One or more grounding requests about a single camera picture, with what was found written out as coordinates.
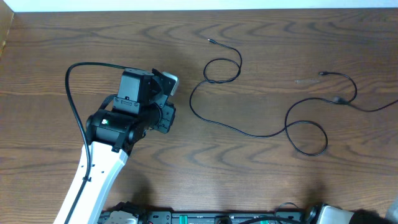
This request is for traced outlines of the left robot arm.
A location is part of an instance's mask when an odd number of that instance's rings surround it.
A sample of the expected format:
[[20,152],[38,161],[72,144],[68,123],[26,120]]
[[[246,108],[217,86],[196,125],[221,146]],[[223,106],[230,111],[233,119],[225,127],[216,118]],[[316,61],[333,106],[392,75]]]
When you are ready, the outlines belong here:
[[117,95],[110,95],[86,121],[79,166],[56,223],[96,223],[109,191],[136,142],[148,129],[167,133],[175,107],[168,102],[179,80],[167,72],[123,71]]

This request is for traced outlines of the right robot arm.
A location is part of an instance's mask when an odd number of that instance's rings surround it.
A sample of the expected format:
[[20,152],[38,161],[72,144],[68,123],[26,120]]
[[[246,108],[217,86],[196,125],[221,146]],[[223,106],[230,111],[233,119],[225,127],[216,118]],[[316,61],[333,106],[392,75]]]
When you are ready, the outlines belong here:
[[384,217],[375,211],[349,211],[318,202],[309,208],[302,221],[310,224],[397,224],[397,197]]

